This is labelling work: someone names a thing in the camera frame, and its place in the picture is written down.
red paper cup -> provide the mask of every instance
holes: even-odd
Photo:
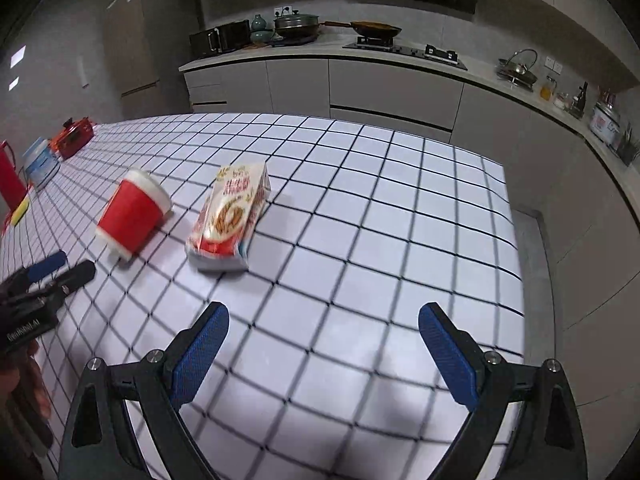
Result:
[[[130,260],[170,209],[169,195],[148,173],[129,170],[109,200],[95,234],[124,260]]]

yellow sponge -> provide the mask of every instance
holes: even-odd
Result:
[[[14,214],[11,216],[12,226],[15,227],[16,225],[18,225],[18,222],[22,220],[22,217],[27,212],[27,209],[29,209],[29,204],[29,197],[24,197],[24,200],[20,202],[20,205],[15,209]]]

countertop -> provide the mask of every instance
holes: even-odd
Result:
[[[466,65],[468,71],[460,70],[443,63],[437,63],[425,59],[409,56],[398,56],[386,52],[373,52],[370,50],[345,49],[343,46],[353,43],[355,36],[349,34],[321,34],[317,41],[303,46],[290,46],[279,48],[248,48],[222,56],[210,57],[192,61],[180,67],[180,71],[195,70],[216,66],[228,62],[242,60],[254,60],[270,57],[350,57],[352,59],[373,59],[388,61],[394,64],[405,65],[409,68],[427,69],[445,76],[477,84],[492,91],[503,94],[512,100],[521,102],[530,108],[544,114],[572,132],[580,135],[598,154],[606,168],[616,179],[621,190],[625,193],[637,219],[640,219],[640,174],[635,167],[626,167],[601,140],[594,135],[588,127],[590,111],[585,112],[582,120],[577,120],[563,110],[556,108],[553,103],[542,100],[536,92],[527,92],[516,85],[499,79],[495,75],[495,67],[469,56],[460,56],[460,60]],[[423,45],[411,42],[403,42],[405,46],[424,48]]]
[[[57,249],[96,261],[36,358],[52,397],[57,464],[85,363],[164,349],[209,301],[230,329],[180,414],[231,480],[424,480],[466,409],[453,402],[417,331],[437,301],[462,330],[522,362],[522,282],[502,168],[401,132],[273,114],[192,114],[96,127],[95,138],[31,192],[0,245],[0,278]],[[184,240],[219,166],[267,161],[273,188],[243,274],[202,274]],[[127,169],[147,170],[173,214],[129,264],[94,237]],[[510,408],[484,474],[493,478]],[[143,454],[162,466],[135,404]]]

blue gripper pad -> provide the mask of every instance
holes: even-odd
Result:
[[[64,264],[66,264],[66,254],[64,251],[50,254],[44,260],[27,268],[27,278],[31,283],[39,282]]]
[[[213,359],[225,340],[229,330],[229,312],[221,303],[211,303],[194,325],[176,336],[187,333],[192,341],[182,357],[172,366],[172,387],[169,399],[174,410],[191,402],[196,396]]]
[[[420,309],[418,328],[454,400],[473,411],[479,400],[476,373],[429,304]]]

red kettle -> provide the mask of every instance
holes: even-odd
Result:
[[[5,148],[9,148],[12,161],[6,154]],[[0,142],[0,194],[13,212],[27,195],[27,188],[22,183],[15,171],[14,150],[8,142]]]

